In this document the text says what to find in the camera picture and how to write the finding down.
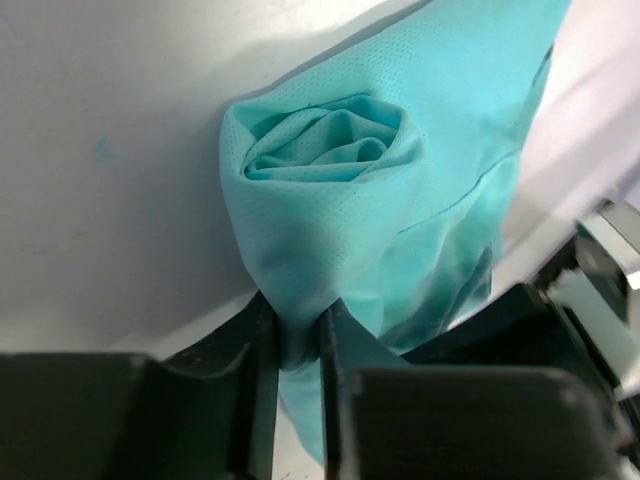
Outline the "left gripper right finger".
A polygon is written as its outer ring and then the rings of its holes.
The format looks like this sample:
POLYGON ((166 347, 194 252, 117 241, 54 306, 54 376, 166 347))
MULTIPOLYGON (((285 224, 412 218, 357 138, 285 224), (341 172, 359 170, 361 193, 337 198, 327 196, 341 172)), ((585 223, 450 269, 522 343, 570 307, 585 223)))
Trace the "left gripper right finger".
POLYGON ((625 415, 552 366, 415 365, 348 312, 320 319, 330 479, 618 479, 625 415))

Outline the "teal green t-shirt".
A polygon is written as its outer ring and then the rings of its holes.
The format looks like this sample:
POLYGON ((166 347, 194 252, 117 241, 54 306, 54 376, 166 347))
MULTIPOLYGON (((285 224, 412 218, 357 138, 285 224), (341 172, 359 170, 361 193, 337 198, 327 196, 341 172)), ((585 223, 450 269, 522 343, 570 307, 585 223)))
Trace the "teal green t-shirt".
POLYGON ((432 1, 232 105, 220 177, 275 310, 280 395, 324 458, 314 322, 342 301, 402 354, 481 305, 565 1, 432 1))

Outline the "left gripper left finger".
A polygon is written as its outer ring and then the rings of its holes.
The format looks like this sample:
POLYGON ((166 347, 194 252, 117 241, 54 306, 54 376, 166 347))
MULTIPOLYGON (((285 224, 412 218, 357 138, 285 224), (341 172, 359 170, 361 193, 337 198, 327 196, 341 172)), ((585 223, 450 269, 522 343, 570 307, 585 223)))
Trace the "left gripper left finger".
POLYGON ((5 479, 268 479, 276 317, 261 295, 165 360, 134 353, 1 358, 5 479))

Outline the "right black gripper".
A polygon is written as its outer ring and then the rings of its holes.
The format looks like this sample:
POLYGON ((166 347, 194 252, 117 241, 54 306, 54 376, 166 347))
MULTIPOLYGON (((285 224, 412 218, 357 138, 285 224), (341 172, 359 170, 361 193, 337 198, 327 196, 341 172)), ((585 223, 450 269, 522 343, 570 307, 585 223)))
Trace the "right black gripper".
POLYGON ((403 357, 415 365, 552 366, 620 400, 638 398, 638 208, 605 202, 531 282, 403 357))

